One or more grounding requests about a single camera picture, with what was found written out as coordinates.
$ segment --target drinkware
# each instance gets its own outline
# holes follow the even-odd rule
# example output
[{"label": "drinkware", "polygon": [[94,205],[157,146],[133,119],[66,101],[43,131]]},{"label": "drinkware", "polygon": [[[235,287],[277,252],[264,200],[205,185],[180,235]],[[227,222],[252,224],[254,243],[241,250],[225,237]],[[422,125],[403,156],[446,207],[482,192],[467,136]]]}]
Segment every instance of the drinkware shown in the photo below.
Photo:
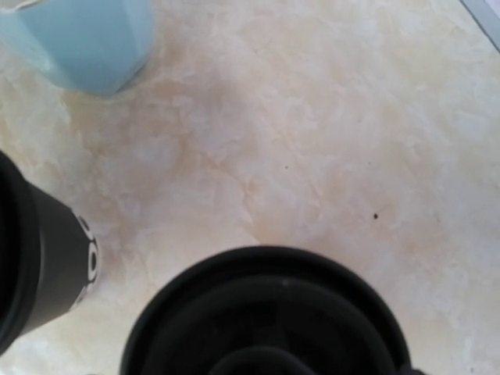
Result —
[{"label": "drinkware", "polygon": [[101,268],[85,220],[27,182],[0,152],[0,355],[74,309]]},{"label": "drinkware", "polygon": [[118,91],[152,46],[149,0],[0,0],[0,40],[54,84]]}]

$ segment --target black lid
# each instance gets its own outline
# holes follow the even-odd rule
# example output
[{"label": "black lid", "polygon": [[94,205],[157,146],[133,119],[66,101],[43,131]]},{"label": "black lid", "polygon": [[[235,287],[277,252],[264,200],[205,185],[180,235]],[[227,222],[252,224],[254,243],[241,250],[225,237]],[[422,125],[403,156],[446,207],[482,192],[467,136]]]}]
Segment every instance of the black lid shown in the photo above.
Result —
[{"label": "black lid", "polygon": [[399,325],[364,281],[318,255],[261,247],[167,285],[137,322],[121,374],[389,375],[405,364]]},{"label": "black lid", "polygon": [[40,258],[30,186],[0,152],[0,355],[19,336],[33,308]]}]

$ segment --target black cup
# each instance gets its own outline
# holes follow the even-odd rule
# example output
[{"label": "black cup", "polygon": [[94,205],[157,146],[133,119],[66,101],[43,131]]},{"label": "black cup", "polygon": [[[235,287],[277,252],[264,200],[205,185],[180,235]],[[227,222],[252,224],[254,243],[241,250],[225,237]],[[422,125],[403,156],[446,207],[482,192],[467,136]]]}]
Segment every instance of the black cup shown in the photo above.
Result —
[{"label": "black cup", "polygon": [[121,375],[412,372],[380,296],[343,266],[291,248],[225,252],[169,283],[142,313]]},{"label": "black cup", "polygon": [[26,182],[0,152],[0,355],[20,335],[76,307],[99,263],[85,221]]}]

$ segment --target marble countertop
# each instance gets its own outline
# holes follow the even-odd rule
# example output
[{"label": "marble countertop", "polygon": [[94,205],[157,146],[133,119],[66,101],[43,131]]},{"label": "marble countertop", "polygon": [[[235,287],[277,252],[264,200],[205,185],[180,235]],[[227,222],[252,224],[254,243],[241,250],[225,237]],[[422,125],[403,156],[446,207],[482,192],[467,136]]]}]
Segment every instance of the marble countertop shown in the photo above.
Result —
[{"label": "marble countertop", "polygon": [[111,98],[0,48],[0,148],[87,217],[105,261],[0,374],[117,374],[163,285],[261,243],[360,273],[431,374],[498,373],[500,55],[461,3],[153,5],[152,59]]}]

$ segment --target black spot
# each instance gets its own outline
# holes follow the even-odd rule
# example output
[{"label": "black spot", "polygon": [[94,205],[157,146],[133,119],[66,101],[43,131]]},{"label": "black spot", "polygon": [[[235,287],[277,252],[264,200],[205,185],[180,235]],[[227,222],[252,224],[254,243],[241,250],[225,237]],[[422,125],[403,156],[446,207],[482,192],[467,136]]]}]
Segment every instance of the black spot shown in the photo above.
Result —
[{"label": "black spot", "polygon": [[91,258],[91,267],[92,267],[92,272],[94,272],[95,267],[97,267],[97,255],[94,252],[92,253],[92,258]]},{"label": "black spot", "polygon": [[86,222],[86,221],[85,221],[85,219],[84,219],[83,217],[81,217],[81,216],[80,216],[80,221],[81,221],[81,223],[84,225],[85,229],[86,229],[87,231],[89,231],[89,232],[90,232],[90,231],[91,231],[91,228],[89,228],[89,227],[88,227],[87,222]]}]

